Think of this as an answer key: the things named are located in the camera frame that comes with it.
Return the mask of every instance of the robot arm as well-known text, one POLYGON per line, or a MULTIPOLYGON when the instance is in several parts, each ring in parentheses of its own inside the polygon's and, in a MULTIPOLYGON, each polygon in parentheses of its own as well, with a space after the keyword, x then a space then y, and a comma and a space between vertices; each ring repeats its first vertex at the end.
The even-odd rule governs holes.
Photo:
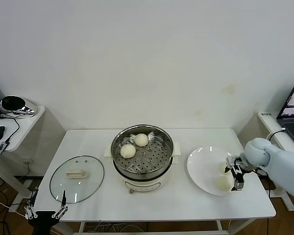
POLYGON ((34 204, 36 195, 30 200, 29 206, 25 206, 25 216, 28 223, 34 227, 32 235, 49 235, 51 227, 59 223, 61 217, 67 212, 65 191, 63 192, 61 207, 57 211, 36 211, 34 204))
POLYGON ((225 171, 231 170, 234 177, 232 190, 242 190, 243 175, 261 168, 269 177, 294 196, 294 153, 284 151, 270 141, 255 138, 245 147, 240 156, 229 156, 225 171))

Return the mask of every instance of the small white device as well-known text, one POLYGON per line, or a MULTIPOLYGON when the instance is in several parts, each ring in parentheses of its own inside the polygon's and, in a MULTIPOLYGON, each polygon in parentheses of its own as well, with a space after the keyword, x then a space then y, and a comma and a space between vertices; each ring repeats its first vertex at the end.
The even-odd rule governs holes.
POLYGON ((228 156, 225 172, 231 171, 235 190, 244 187, 243 175, 260 168, 279 186, 294 196, 294 153, 284 151, 270 141, 255 138, 240 156, 228 156))
POLYGON ((10 144, 8 141, 3 141, 0 144, 0 155, 3 153, 3 151, 7 148, 7 146, 10 144))

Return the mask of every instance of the steamed bun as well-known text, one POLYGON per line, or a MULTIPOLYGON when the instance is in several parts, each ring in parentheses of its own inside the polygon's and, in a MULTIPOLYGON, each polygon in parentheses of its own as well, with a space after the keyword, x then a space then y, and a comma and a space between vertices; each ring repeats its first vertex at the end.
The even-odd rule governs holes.
POLYGON ((231 176, 220 176, 216 183, 217 187, 222 191, 231 191, 231 189, 234 187, 231 176))
POLYGON ((138 134, 135 136, 134 142, 137 146, 144 147, 149 143, 148 136, 145 134, 138 134))
POLYGON ((131 144, 125 144, 120 150, 121 156, 124 158, 132 158, 135 156, 136 149, 131 144))

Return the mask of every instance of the white table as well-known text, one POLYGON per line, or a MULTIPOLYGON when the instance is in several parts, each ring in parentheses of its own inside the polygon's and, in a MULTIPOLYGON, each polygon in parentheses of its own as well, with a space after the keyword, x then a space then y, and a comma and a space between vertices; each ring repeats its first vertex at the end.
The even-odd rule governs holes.
MULTIPOLYGON (((269 132, 272 132, 281 128, 281 125, 276 121, 276 117, 278 116, 278 114, 279 112, 261 111, 258 113, 258 118, 264 124, 267 130, 269 132)), ((294 141, 287 133, 276 133, 272 139, 280 148, 294 153, 294 141)), ((275 184, 275 187, 276 189, 272 190, 270 193, 270 198, 281 198, 287 210, 291 212, 294 211, 294 204, 286 191, 277 184, 275 184)))
MULTIPOLYGON (((229 196, 210 195, 197 187, 188 176, 188 155, 200 146, 220 146, 232 154, 243 150, 234 131, 228 128, 166 129, 179 142, 181 156, 178 164, 168 171, 169 180, 158 190, 129 194, 117 171, 104 152, 121 130, 70 130, 64 136, 40 186, 35 209, 57 210, 49 190, 54 171, 66 160, 80 155, 91 155, 101 160, 105 170, 102 185, 90 198, 77 204, 68 204, 61 221, 194 221, 216 220, 220 231, 209 234, 234 234, 257 218, 275 216, 275 210, 256 174, 245 175, 243 191, 229 196), (237 220, 229 231, 221 228, 220 220, 237 220)), ((55 228, 72 234, 63 223, 55 228)))
MULTIPOLYGON (((264 124, 267 130, 271 132, 282 128, 282 126, 276 121, 278 114, 279 112, 261 111, 258 112, 258 118, 264 124)), ((280 148, 294 153, 294 141, 287 133, 276 133, 273 136, 273 139, 280 148)))
MULTIPOLYGON (((16 119, 20 125, 20 129, 11 137, 10 144, 7 146, 5 151, 13 152, 20 146, 26 135, 30 132, 32 127, 45 111, 44 106, 37 106, 37 108, 38 111, 34 116, 24 119, 16 119)), ((0 143, 5 141, 18 127, 15 121, 12 119, 0 119, 0 126, 5 126, 5 132, 3 138, 0 140, 0 143)), ((10 171, 8 169, 5 169, 1 164, 0 177, 12 188, 14 188, 18 193, 20 193, 22 197, 27 198, 31 195, 31 192, 27 189, 27 187, 22 185, 17 179, 15 179, 10 171)))

